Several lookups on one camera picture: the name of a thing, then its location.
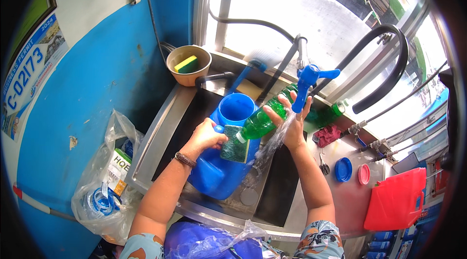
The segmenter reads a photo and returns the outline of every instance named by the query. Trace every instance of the brown bracelet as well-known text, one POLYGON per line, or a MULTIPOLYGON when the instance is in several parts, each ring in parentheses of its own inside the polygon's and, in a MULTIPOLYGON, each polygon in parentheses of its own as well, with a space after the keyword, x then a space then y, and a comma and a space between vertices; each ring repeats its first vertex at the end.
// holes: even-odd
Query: brown bracelet
POLYGON ((186 157, 184 154, 182 154, 179 151, 175 153, 175 158, 178 159, 180 162, 189 165, 192 168, 196 167, 196 164, 197 164, 196 161, 192 161, 189 157, 186 157))

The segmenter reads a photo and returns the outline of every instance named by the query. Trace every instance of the blue wall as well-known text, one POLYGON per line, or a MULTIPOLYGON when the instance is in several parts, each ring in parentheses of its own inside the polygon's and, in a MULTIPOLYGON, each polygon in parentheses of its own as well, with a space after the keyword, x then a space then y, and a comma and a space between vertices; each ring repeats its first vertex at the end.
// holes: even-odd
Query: blue wall
MULTIPOLYGON (((160 40, 191 44, 193 0, 151 3, 160 40)), ((64 56, 38 96, 20 149, 20 189, 72 215, 71 197, 104 141, 112 109, 145 133, 174 84, 157 48, 147 0, 108 16, 64 56), (72 150, 69 136, 78 139, 72 150)), ((19 206, 49 258, 88 258, 100 240, 77 222, 46 215, 22 201, 19 206)))

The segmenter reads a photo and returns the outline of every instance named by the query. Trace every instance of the beige bowl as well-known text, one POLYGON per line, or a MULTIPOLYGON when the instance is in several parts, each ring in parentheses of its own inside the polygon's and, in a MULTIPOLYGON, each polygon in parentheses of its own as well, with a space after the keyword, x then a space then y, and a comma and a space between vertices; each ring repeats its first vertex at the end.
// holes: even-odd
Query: beige bowl
POLYGON ((199 46, 188 45, 178 47, 169 54, 167 57, 167 68, 179 84, 185 87, 194 87, 195 79, 198 76, 207 75, 211 61, 213 61, 213 58, 209 52, 199 46), (198 58, 198 65, 202 67, 202 69, 190 74, 176 73, 174 67, 192 55, 198 58))

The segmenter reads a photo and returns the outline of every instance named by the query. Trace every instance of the green plastic bottle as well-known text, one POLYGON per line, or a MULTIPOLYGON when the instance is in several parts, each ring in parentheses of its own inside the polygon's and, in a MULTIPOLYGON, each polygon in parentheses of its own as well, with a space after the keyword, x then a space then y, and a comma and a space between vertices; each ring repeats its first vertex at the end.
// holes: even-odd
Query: green plastic bottle
MULTIPOLYGON (((284 106, 279 101, 277 96, 279 94, 284 94, 292 103, 293 100, 290 97, 291 91, 298 92, 296 83, 292 83, 289 86, 285 87, 280 93, 272 97, 266 105, 270 106, 277 115, 281 116, 285 119, 287 115, 287 111, 285 111, 284 106)), ((237 133, 237 139, 241 143, 245 143, 248 139, 260 139, 264 135, 268 134, 272 129, 276 128, 274 123, 272 123, 271 118, 266 115, 263 107, 256 110, 251 116, 243 124, 243 128, 241 131, 237 133)))
POLYGON ((348 99, 344 99, 343 101, 337 101, 332 106, 318 111, 314 123, 319 128, 329 125, 334 122, 337 117, 345 113, 348 105, 348 99))

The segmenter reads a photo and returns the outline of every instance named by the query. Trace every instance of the floral shirt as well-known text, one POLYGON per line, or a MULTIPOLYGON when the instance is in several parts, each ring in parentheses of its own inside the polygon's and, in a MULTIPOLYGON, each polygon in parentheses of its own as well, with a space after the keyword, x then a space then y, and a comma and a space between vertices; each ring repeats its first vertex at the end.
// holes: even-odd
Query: floral shirt
MULTIPOLYGON (((309 224, 302 233, 294 257, 285 256, 284 252, 262 241, 263 258, 310 258, 310 259, 345 259, 339 228, 329 221, 315 221, 309 224)), ((162 240, 149 233, 131 236, 126 242, 120 259, 162 259, 164 247, 162 240)))

